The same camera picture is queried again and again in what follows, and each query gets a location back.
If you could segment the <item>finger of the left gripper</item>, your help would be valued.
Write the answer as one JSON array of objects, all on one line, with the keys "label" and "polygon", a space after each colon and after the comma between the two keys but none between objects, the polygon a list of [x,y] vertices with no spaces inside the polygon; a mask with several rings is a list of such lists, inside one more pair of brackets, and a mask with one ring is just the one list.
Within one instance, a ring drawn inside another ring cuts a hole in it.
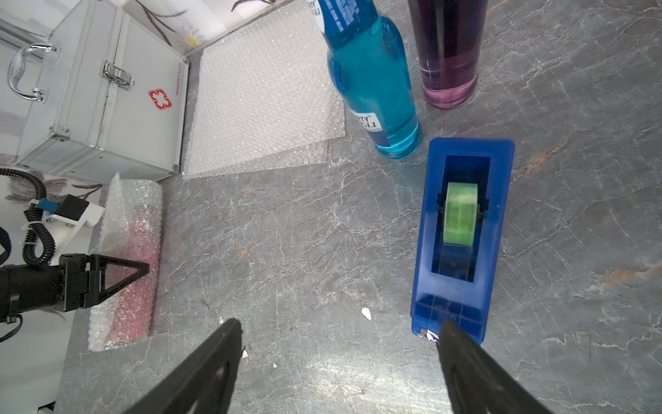
[{"label": "finger of the left gripper", "polygon": [[[107,255],[90,255],[90,265],[90,307],[100,305],[150,272],[148,263]],[[108,269],[118,272],[109,286],[106,281]]]}]

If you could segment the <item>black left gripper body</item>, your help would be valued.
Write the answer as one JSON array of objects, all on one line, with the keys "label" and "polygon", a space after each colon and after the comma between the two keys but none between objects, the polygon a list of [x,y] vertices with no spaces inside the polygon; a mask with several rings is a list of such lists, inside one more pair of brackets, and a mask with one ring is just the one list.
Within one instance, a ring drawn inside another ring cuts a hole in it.
[{"label": "black left gripper body", "polygon": [[58,265],[61,289],[55,309],[72,312],[101,303],[101,265],[98,255],[62,255]]}]

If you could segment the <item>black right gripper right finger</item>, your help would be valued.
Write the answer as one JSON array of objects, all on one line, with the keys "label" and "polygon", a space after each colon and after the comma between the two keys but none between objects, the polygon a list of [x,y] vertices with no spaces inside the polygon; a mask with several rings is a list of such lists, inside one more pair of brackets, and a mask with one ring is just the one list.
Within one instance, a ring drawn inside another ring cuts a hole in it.
[{"label": "black right gripper right finger", "polygon": [[437,350],[454,413],[550,412],[452,320]]}]

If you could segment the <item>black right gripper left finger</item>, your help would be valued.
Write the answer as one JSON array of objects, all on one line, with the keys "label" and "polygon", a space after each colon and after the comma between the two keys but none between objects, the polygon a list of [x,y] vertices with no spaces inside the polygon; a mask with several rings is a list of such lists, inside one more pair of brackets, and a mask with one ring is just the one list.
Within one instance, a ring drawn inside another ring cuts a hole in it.
[{"label": "black right gripper left finger", "polygon": [[127,412],[228,412],[242,352],[241,323],[231,318]]}]

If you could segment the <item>blue tape dispenser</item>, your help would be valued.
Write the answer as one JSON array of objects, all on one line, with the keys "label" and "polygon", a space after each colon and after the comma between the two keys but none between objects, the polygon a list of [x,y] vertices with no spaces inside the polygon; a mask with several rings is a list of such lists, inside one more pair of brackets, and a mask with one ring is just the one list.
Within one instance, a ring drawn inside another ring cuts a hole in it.
[{"label": "blue tape dispenser", "polygon": [[435,138],[429,144],[410,316],[432,341],[452,320],[484,341],[515,143]]}]

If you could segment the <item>blue glass bottle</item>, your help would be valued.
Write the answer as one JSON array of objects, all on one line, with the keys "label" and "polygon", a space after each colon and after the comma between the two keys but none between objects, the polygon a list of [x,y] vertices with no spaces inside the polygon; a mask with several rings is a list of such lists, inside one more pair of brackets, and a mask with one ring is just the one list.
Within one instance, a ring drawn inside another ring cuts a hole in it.
[{"label": "blue glass bottle", "polygon": [[373,1],[305,3],[328,46],[329,76],[376,149],[411,155],[422,139],[403,39]]}]

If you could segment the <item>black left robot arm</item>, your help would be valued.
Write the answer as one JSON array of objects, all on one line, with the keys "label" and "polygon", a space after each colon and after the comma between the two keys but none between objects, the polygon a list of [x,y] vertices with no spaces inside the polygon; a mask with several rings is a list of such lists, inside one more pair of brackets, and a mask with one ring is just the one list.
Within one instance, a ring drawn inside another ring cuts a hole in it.
[{"label": "black left robot arm", "polygon": [[[21,323],[25,312],[53,307],[70,312],[100,305],[144,278],[150,266],[105,255],[62,255],[56,266],[1,268],[1,319]],[[132,413],[226,413],[242,357],[241,323],[225,321]]]}]

